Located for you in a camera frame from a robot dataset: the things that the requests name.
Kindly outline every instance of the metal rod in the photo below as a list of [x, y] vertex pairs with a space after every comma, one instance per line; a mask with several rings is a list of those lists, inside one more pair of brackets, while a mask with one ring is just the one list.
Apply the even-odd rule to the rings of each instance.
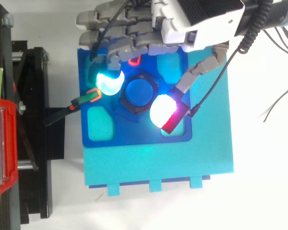
[[33, 169], [33, 165], [30, 160], [18, 161], [18, 170], [29, 170]]
[[12, 53], [12, 61], [13, 62], [20, 62], [22, 55], [23, 55], [23, 52], [13, 52]]

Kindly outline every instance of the turquoise plastic base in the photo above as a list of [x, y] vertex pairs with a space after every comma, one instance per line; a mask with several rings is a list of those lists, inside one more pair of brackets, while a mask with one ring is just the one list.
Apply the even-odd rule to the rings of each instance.
[[[189, 66], [211, 55], [211, 49], [188, 54]], [[200, 76], [190, 90], [194, 106], [208, 91], [221, 68]], [[192, 118], [189, 142], [85, 148], [86, 185], [108, 185], [108, 195], [120, 193], [120, 183], [150, 181], [161, 191], [161, 179], [190, 177], [190, 187], [202, 187], [203, 175], [233, 172], [233, 151], [227, 73]]]

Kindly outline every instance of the robot finger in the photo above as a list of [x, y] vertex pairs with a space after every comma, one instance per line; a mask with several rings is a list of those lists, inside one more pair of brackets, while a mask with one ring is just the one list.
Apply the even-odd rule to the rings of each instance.
[[[114, 4], [113, 2], [101, 4], [93, 11], [85, 11], [80, 13], [76, 18], [76, 25], [84, 30], [99, 30], [101, 28], [105, 28], [120, 7], [120, 4]], [[129, 26], [135, 25], [137, 22], [151, 20], [152, 14], [150, 7], [142, 6], [137, 9], [133, 9], [130, 6], [121, 12], [113, 26]]]

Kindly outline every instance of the robotic hand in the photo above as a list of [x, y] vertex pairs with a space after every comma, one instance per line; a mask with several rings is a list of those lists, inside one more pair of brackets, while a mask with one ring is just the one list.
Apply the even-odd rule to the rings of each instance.
[[[288, 25], [288, 0], [114, 0], [80, 13], [76, 23], [88, 30], [79, 44], [92, 49], [93, 62], [98, 49], [107, 47], [108, 70], [120, 70], [121, 62], [142, 54], [175, 53], [179, 46], [185, 52], [213, 46], [211, 57], [190, 67], [168, 92], [178, 108], [184, 108], [179, 116], [183, 118], [198, 111], [233, 56], [247, 53], [262, 29]], [[181, 102], [183, 95], [199, 75], [225, 63], [228, 41], [239, 35], [245, 35], [244, 39], [216, 82], [203, 100], [189, 110]], [[152, 109], [162, 108], [162, 103], [157, 98]], [[153, 123], [170, 133], [176, 126], [166, 128], [168, 121]]]

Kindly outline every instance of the orange clip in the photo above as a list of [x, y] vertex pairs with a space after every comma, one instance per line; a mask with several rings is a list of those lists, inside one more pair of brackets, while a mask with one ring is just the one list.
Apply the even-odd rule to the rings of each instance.
[[75, 110], [75, 107], [74, 107], [73, 105], [70, 105], [70, 106], [69, 106], [69, 109], [72, 110], [72, 111], [74, 111], [74, 110]]
[[138, 56], [138, 59], [137, 59], [136, 62], [134, 62], [132, 59], [130, 59], [130, 60], [128, 61], [128, 63], [129, 63], [129, 65], [131, 65], [131, 66], [138, 66], [138, 65], [140, 64], [140, 61], [141, 61], [141, 55]]
[[94, 91], [96, 91], [98, 93], [98, 97], [92, 99], [90, 102], [95, 102], [95, 101], [97, 101], [97, 100], [99, 100], [101, 98], [101, 91], [98, 88], [94, 88], [94, 89], [89, 90], [87, 92], [87, 94], [90, 93], [90, 92], [94, 92]]

